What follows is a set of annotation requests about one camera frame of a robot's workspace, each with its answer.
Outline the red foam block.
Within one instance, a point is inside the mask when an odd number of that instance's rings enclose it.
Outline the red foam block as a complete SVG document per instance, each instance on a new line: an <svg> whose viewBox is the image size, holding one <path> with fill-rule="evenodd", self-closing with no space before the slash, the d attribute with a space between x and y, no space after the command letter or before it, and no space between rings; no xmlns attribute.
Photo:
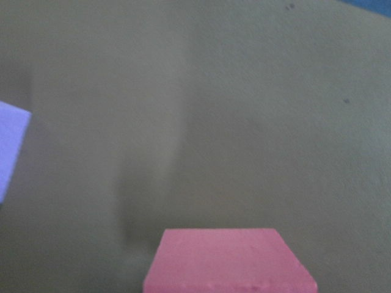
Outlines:
<svg viewBox="0 0 391 293"><path fill-rule="evenodd" d="M318 292L272 228L166 229L143 292Z"/></svg>

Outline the purple foam block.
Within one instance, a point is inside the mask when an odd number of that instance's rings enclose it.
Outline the purple foam block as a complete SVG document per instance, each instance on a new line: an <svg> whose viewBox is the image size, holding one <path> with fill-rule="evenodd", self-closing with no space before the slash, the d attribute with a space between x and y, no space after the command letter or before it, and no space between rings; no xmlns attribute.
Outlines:
<svg viewBox="0 0 391 293"><path fill-rule="evenodd" d="M31 113L1 101L1 204L11 182Z"/></svg>

